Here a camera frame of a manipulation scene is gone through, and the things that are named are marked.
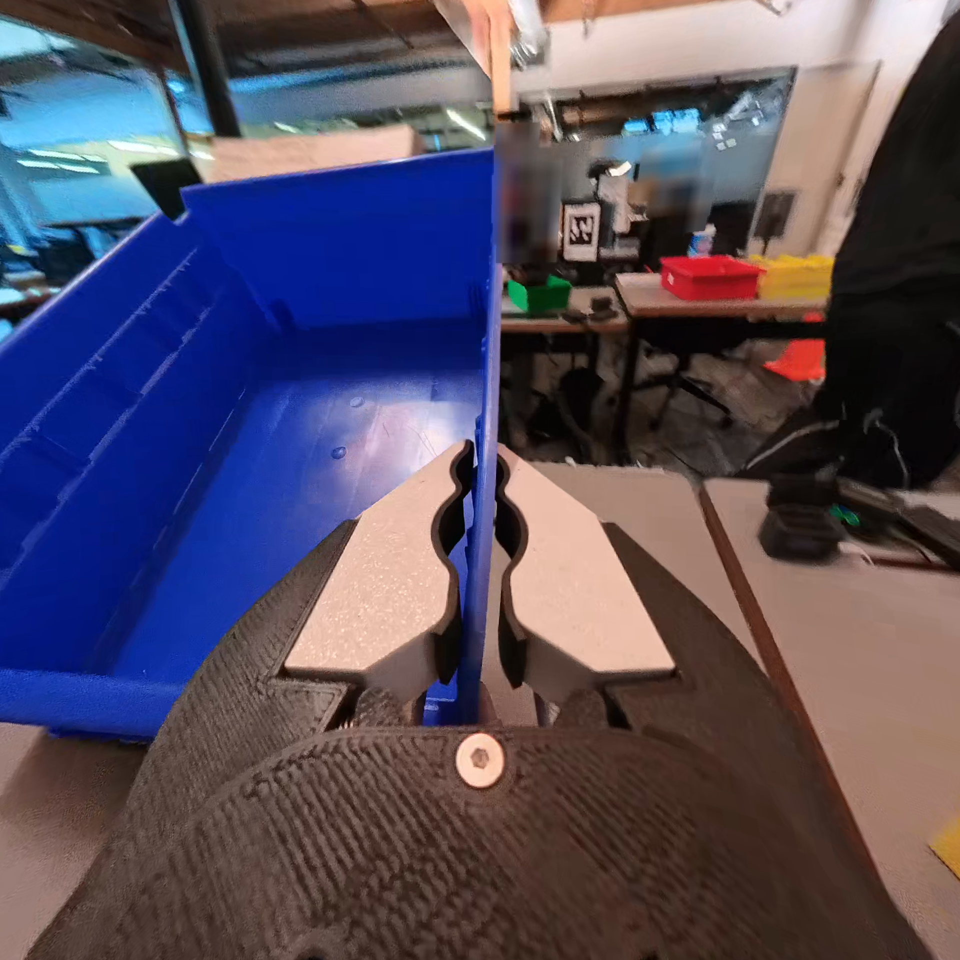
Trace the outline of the large glass window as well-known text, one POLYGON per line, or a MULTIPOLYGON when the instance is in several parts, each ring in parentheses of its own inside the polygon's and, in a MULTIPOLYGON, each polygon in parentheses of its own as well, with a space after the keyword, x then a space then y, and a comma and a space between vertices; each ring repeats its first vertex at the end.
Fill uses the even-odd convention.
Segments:
POLYGON ((796 67, 633 87, 528 95, 522 109, 563 145, 560 198, 599 207, 599 263, 657 271, 707 232, 746 251, 796 67))

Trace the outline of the wooden sheet stand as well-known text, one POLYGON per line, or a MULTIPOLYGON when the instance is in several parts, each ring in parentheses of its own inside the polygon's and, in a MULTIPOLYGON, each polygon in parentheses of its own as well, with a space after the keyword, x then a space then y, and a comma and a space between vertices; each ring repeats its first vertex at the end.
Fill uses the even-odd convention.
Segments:
POLYGON ((505 122, 513 105, 511 74, 514 17, 507 1, 486 1, 485 8, 493 112, 498 121, 505 122))

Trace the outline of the yellow plastic bin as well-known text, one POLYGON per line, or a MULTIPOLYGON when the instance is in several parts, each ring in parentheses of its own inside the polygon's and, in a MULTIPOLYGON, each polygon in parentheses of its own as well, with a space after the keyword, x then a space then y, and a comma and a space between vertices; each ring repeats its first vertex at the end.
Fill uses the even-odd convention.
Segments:
POLYGON ((756 293, 759 300, 824 302, 831 293, 832 256, 751 255, 746 262, 761 270, 756 293))

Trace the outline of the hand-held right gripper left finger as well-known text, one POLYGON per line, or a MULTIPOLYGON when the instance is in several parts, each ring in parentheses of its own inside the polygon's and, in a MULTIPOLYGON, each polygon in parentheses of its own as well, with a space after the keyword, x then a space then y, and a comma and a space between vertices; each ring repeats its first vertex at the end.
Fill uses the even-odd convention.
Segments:
POLYGON ((463 633, 451 554, 466 536, 473 473, 474 443, 462 439, 358 515, 285 675, 389 690, 401 702, 451 681, 463 633))

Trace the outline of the yellow paper piece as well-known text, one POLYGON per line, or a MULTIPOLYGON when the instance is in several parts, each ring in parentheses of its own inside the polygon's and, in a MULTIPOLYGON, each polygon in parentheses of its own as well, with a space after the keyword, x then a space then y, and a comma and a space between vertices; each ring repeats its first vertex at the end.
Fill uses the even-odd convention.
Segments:
POLYGON ((955 815, 941 828, 928 844, 930 851, 950 870, 957 881, 960 879, 960 822, 955 815))

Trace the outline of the black flat device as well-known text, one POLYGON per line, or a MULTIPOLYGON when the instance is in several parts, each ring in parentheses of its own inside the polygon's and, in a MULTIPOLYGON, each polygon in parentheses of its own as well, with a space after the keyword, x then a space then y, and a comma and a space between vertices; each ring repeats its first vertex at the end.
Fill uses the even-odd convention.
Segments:
POLYGON ((959 521, 929 505, 913 503, 893 489, 846 478, 835 482, 837 505, 856 514, 860 528, 887 538, 899 536, 955 572, 959 571, 959 521))

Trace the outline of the silver ventilation duct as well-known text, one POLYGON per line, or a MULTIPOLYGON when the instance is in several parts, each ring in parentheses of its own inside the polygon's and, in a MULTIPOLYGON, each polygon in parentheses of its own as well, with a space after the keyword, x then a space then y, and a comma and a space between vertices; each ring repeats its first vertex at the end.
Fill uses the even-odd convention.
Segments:
POLYGON ((508 1, 512 18, 510 42, 511 65, 524 70, 543 66, 550 47, 550 33, 546 26, 542 2, 508 1))

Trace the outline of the red plastic bin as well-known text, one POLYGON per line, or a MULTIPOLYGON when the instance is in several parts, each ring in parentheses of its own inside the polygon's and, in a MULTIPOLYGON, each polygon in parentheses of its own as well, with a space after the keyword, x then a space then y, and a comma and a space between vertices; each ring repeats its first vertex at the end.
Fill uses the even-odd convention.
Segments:
POLYGON ((661 258, 661 287, 684 302, 751 301, 766 270, 727 255, 661 258))

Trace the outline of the black white marker tag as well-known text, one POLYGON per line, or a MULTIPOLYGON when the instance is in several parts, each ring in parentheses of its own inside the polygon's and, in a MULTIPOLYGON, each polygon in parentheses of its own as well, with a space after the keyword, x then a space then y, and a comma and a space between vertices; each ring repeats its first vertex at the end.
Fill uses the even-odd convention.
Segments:
POLYGON ((559 256, 563 262, 597 262, 601 211, 601 203, 597 200, 562 205, 559 256))

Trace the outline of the orange traffic cone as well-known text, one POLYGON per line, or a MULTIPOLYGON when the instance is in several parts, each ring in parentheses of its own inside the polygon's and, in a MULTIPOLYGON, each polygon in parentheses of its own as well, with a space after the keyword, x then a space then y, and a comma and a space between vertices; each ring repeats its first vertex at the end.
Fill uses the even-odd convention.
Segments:
POLYGON ((825 343, 812 339, 787 342, 782 352, 763 367, 792 383, 820 383, 825 376, 825 343))

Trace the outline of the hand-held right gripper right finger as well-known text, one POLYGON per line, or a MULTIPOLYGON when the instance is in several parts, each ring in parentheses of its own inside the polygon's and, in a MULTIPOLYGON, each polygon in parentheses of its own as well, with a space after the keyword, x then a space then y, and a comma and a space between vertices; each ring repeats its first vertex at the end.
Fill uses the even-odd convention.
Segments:
POLYGON ((495 537, 508 557, 498 654, 513 688, 560 705, 581 690, 677 671, 622 558, 630 537, 505 446, 495 537))

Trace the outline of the wooden work table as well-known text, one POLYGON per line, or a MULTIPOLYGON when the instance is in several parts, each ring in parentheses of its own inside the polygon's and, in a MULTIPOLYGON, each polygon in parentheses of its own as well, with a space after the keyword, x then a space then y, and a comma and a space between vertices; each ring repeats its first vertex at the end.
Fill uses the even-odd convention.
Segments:
POLYGON ((719 425, 728 428, 734 415, 704 381, 692 379, 692 360, 698 355, 718 357, 749 342, 810 342, 823 340, 826 305, 797 298, 734 298, 682 300, 666 291, 652 273, 620 273, 614 292, 627 324, 627 342, 621 367, 611 430, 615 461, 630 460, 629 425, 635 394, 664 389, 664 399, 650 422, 653 431, 664 424, 671 402, 679 393, 710 406, 721 414, 719 425), (676 359, 671 371, 640 380, 637 377, 642 347, 676 359))

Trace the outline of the green plastic bin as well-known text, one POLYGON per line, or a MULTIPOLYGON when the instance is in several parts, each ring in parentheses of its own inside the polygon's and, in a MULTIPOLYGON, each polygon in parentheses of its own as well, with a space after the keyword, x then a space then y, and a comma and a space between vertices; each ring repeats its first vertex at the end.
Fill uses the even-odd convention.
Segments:
POLYGON ((557 275, 548 275, 544 282, 527 284, 509 279, 506 295, 520 312, 530 316, 562 313, 570 304, 572 284, 557 275))

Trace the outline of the blue plastic bin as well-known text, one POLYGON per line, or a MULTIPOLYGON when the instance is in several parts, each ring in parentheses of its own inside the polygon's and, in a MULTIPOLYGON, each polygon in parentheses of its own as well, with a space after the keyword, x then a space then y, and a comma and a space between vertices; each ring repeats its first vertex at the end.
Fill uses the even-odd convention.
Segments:
POLYGON ((147 741, 248 608, 459 441, 475 698, 497 471, 493 149, 197 185, 1 355, 1 717, 147 741))

